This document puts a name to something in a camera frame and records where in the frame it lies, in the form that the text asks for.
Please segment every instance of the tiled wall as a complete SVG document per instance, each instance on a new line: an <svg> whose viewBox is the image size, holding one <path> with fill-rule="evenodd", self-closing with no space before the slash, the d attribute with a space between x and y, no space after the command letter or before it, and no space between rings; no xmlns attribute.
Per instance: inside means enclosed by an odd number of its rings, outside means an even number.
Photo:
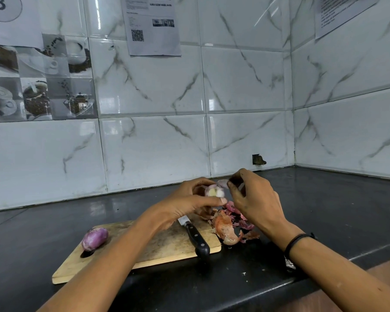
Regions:
<svg viewBox="0 0 390 312"><path fill-rule="evenodd" d="M45 51L0 46L0 209L293 165L289 0L175 4L182 57L130 57L120 0L39 0Z"/></svg>
<svg viewBox="0 0 390 312"><path fill-rule="evenodd" d="M390 0L319 40L290 0L296 164L390 177Z"/></svg>

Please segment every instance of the black bracelet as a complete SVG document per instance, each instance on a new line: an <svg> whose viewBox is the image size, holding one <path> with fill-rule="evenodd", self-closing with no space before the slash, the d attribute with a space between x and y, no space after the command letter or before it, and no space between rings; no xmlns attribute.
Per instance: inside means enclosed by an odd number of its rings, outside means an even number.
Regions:
<svg viewBox="0 0 390 312"><path fill-rule="evenodd" d="M286 267L288 268L291 268L291 269L296 269L296 266L291 262L290 260L290 257L289 257L289 253L290 253L290 250L292 249L292 247L302 238L304 237L311 237L315 240L317 240L317 238L315 237L315 235L311 232L311 234L306 234L306 233L302 233L302 234L299 234L298 236L295 236L292 241L289 242L289 244L286 246L286 249L284 250L284 261L285 261L285 264L286 264Z"/></svg>

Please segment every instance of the knife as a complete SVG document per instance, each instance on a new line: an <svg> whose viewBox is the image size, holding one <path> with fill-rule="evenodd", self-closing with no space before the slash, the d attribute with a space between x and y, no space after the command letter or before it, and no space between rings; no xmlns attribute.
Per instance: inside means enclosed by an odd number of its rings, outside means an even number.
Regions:
<svg viewBox="0 0 390 312"><path fill-rule="evenodd" d="M180 217L178 221L180 225L185 227L186 232L189 236L189 240L191 241L192 245L195 246L196 255L198 257L201 257L202 259L208 258L208 256L210 255L210 246L204 240L202 235L200 235L197 228L195 228L189 218L184 215L183 217Z"/></svg>

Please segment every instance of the wooden cutting board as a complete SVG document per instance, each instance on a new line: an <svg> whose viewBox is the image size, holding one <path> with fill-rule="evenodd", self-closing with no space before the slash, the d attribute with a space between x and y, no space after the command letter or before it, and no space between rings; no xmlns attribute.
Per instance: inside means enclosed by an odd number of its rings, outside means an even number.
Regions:
<svg viewBox="0 0 390 312"><path fill-rule="evenodd" d="M197 215L191 214L188 215L188 217L210 246L210 253L212 254L221 251L221 242L218 240L215 233L213 233L213 229L208 222L202 220ZM89 262L98 257L104 248L113 241L113 239L124 233L132 224L133 221L127 221L95 226L95 228L103 227L109 231L109 238L107 242L99 247L93 255L85 258L81 258L83 249L81 243L78 244L68 258L52 275L52 283L67 283ZM189 241L185 228L175 221L169 229L161 231L154 236L147 245L143 254L137 260L133 269L173 262L176 260L183 260L191 257L196 257L195 248Z"/></svg>

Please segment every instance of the black knife handle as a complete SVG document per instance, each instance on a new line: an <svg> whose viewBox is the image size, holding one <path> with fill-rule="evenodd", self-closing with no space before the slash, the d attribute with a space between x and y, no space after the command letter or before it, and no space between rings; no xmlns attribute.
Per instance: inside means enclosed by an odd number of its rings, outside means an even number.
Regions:
<svg viewBox="0 0 390 312"><path fill-rule="evenodd" d="M210 246L204 240L202 235L200 235L197 228L195 228L192 223L188 223L185 225L185 229L188 232L189 240L191 241L192 245L195 246L196 255L202 259L208 258L210 255Z"/></svg>

